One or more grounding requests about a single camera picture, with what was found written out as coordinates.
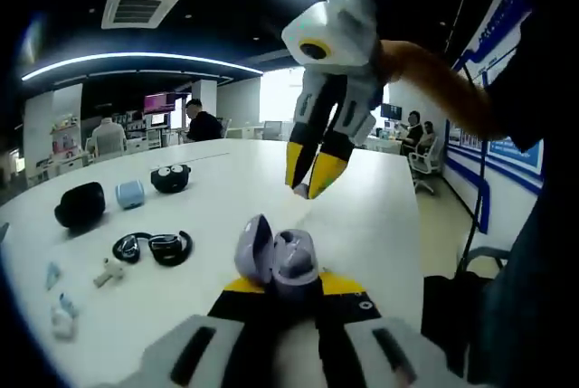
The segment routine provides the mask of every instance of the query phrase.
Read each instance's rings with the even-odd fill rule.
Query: computer monitor
[[[170,114],[153,114],[145,116],[147,130],[169,127],[169,115]]]
[[[402,119],[402,108],[389,103],[383,103],[380,108],[380,117],[400,121]]]
[[[144,114],[158,114],[160,112],[171,112],[175,110],[176,94],[172,92],[162,92],[145,96],[143,106]]]
[[[158,126],[159,124],[165,124],[165,114],[154,114],[151,117],[151,126]]]

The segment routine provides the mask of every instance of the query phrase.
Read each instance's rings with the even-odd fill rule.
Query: white table
[[[149,344],[191,315],[206,314],[237,278],[237,238],[258,213],[265,213],[274,231],[310,232],[320,267],[356,279],[383,315],[420,329],[419,218],[405,158],[355,150],[345,173],[307,201],[283,183],[285,149],[279,141],[220,139],[122,156],[58,176],[0,208],[0,220],[11,223],[1,251],[17,304],[44,352],[73,385],[125,378],[138,369]],[[149,183],[150,171],[184,161],[192,167],[187,188],[159,194]],[[114,187],[136,178],[145,185],[146,203],[122,211]],[[66,190],[90,181],[102,184],[107,210],[97,228],[72,238],[54,219],[53,208]],[[119,237],[179,230],[195,240],[193,255],[181,266],[157,265],[141,245],[141,261],[128,267],[122,282],[102,289],[92,284]],[[63,275],[47,292],[49,261]],[[81,312],[77,337],[69,344],[57,342],[50,329],[50,306],[61,292]],[[308,338],[308,356],[316,356],[317,339]],[[300,352],[295,359],[319,367],[319,360],[304,356]],[[314,386],[307,383],[311,374],[295,368],[288,374],[284,386]]]
[[[370,135],[364,145],[370,151],[379,151],[382,153],[391,153],[393,155],[400,154],[400,145],[402,141],[397,139],[382,139],[380,137],[374,137]]]

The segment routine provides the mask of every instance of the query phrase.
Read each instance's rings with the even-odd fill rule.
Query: window
[[[191,119],[185,114],[185,104],[191,99],[191,94],[188,94],[184,99],[175,100],[175,110],[171,111],[171,128],[183,128],[183,117],[185,117],[185,128],[189,127]]]
[[[390,91],[388,90],[388,85],[384,86],[384,96],[382,97],[383,103],[390,103]],[[372,115],[376,118],[375,128],[384,128],[384,122],[386,118],[380,117],[380,106],[372,111]]]
[[[303,75],[303,67],[263,73],[260,89],[260,122],[293,121]],[[390,102],[387,85],[384,87],[382,102]],[[336,108],[337,106],[334,106],[330,113],[330,121],[336,113]],[[372,111],[372,115],[376,118],[375,126],[383,128],[384,118],[380,117],[379,106]]]
[[[20,157],[20,150],[17,148],[10,152],[10,173],[18,174],[24,170],[24,158]]]

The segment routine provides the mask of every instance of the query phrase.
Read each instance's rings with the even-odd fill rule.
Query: ceiling air vent
[[[159,26],[178,0],[107,0],[102,29]]]

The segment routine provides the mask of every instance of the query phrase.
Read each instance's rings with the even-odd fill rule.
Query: yellow stripe
[[[314,199],[326,190],[346,169],[347,162],[331,156],[327,153],[320,153],[309,179],[309,199]]]
[[[324,295],[345,295],[347,293],[364,293],[365,289],[353,279],[336,275],[332,272],[321,272]],[[230,282],[223,291],[238,291],[240,293],[264,293],[263,289],[240,277]]]
[[[321,272],[324,295],[345,295],[346,293],[364,293],[365,289],[353,279],[341,277],[331,272]]]
[[[239,291],[241,293],[264,293],[261,287],[251,283],[248,279],[241,277],[233,282],[230,282],[224,291]]]
[[[299,182],[294,182],[293,180],[296,174],[296,164],[298,163],[302,148],[303,146],[300,144],[289,142],[286,150],[286,185],[292,188],[299,184]]]

